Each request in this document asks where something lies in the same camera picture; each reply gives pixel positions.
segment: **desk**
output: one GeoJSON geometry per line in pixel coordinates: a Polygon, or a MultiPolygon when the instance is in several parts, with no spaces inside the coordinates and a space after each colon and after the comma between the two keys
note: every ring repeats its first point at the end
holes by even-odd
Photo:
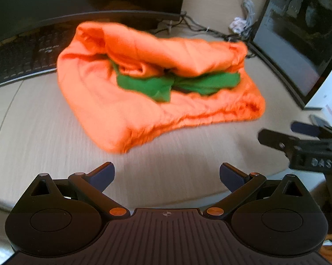
{"type": "Polygon", "coordinates": [[[39,173],[67,178],[106,161],[116,176],[104,193],[130,209],[210,204],[227,191],[219,179],[223,162],[267,176],[287,168],[284,154],[261,146],[257,132],[290,133],[291,121],[309,122],[311,112],[299,109],[261,60],[246,60],[245,67],[266,99],[260,119],[172,131],[123,155],[104,152],[86,136],[56,74],[1,87],[0,202],[13,206],[39,173]]]}

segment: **black mounting arm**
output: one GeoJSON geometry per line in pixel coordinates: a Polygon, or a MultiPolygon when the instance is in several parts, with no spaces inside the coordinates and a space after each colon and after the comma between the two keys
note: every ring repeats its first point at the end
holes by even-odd
{"type": "Polygon", "coordinates": [[[205,217],[226,221],[243,242],[268,254],[319,250],[328,224],[296,175],[267,180],[223,163],[220,179],[232,194],[207,208],[205,217]]]}
{"type": "Polygon", "coordinates": [[[260,144],[283,151],[290,161],[289,168],[332,174],[332,127],[320,127],[294,121],[291,130],[317,137],[301,140],[297,137],[268,129],[258,133],[260,144]]]}

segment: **orange object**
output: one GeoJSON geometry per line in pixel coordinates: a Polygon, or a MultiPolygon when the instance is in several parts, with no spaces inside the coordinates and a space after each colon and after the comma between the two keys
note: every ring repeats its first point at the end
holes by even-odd
{"type": "Polygon", "coordinates": [[[102,149],[125,153],[133,146],[185,126],[259,118],[265,101],[244,71],[243,43],[155,36],[116,23],[85,22],[58,57],[58,83],[87,135],[102,149]],[[183,77],[239,72],[241,82],[212,96],[172,91],[170,103],[118,87],[108,57],[120,72],[152,77],[164,69],[183,77]]]}

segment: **black keyboard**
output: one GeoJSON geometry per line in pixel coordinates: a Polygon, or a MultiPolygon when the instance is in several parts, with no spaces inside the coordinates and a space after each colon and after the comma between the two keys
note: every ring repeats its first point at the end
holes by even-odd
{"type": "Polygon", "coordinates": [[[0,46],[0,86],[26,77],[53,72],[57,57],[71,42],[75,27],[46,27],[0,46]]]}

